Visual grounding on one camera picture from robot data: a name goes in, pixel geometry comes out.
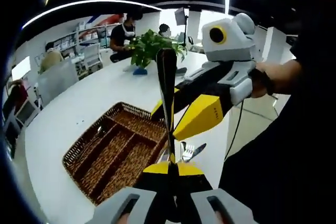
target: woven basket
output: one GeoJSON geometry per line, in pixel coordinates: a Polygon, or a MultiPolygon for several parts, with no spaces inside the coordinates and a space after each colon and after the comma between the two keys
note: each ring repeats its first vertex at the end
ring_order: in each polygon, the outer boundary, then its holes
{"type": "Polygon", "coordinates": [[[163,121],[148,111],[117,103],[73,144],[63,165],[81,191],[98,205],[158,161],[167,143],[163,121]]]}

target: camera lens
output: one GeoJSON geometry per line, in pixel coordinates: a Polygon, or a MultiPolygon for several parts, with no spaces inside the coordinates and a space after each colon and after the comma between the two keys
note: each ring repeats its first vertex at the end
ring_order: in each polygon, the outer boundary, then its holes
{"type": "Polygon", "coordinates": [[[223,29],[219,27],[211,28],[210,30],[210,39],[217,44],[222,44],[226,40],[226,36],[224,34],[223,29]]]}

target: desk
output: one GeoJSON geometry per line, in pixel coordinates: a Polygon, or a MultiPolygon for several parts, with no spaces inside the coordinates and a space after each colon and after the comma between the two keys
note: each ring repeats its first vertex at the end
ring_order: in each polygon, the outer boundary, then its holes
{"type": "MultiPolygon", "coordinates": [[[[189,52],[178,67],[187,74],[198,69],[206,56],[189,52]]],[[[133,76],[122,69],[130,60],[111,64],[77,82],[52,100],[25,131],[28,172],[42,211],[54,224],[83,224],[93,216],[94,205],[78,189],[62,165],[62,157],[80,135],[114,104],[123,101],[151,111],[160,99],[155,63],[147,76],[133,76]]],[[[177,77],[176,84],[183,78],[177,77]]],[[[176,114],[177,122],[184,111],[176,114]]],[[[193,161],[210,184],[218,187],[226,151],[227,117],[217,127],[187,140],[207,147],[193,161]]]]}
{"type": "Polygon", "coordinates": [[[193,51],[193,52],[202,52],[203,51],[204,52],[202,43],[200,42],[200,43],[192,45],[191,51],[193,51]]]}
{"type": "Polygon", "coordinates": [[[84,60],[84,55],[83,56],[76,56],[76,57],[72,58],[71,62],[72,62],[72,64],[77,64],[77,63],[79,63],[83,60],[84,60]]]}

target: green leaves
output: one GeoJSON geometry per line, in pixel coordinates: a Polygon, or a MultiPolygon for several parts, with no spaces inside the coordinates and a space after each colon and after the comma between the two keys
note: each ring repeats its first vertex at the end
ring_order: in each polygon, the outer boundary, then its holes
{"type": "Polygon", "coordinates": [[[141,36],[136,36],[128,45],[132,49],[131,64],[136,64],[139,67],[145,68],[149,65],[151,60],[154,60],[157,52],[161,48],[173,48],[177,55],[182,55],[182,61],[185,58],[187,49],[173,40],[162,37],[152,30],[148,30],[141,36]]]}

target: face mask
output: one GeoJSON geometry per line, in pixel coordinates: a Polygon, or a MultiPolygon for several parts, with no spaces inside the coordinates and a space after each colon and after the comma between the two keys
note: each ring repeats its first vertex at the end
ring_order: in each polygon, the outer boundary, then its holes
{"type": "Polygon", "coordinates": [[[168,29],[167,31],[165,31],[164,33],[162,33],[163,37],[170,37],[172,36],[172,32],[170,31],[170,29],[168,29]]]}
{"type": "Polygon", "coordinates": [[[126,31],[126,28],[124,26],[124,24],[122,24],[122,29],[124,30],[125,32],[125,36],[126,37],[134,37],[135,36],[135,31],[126,31]]]}

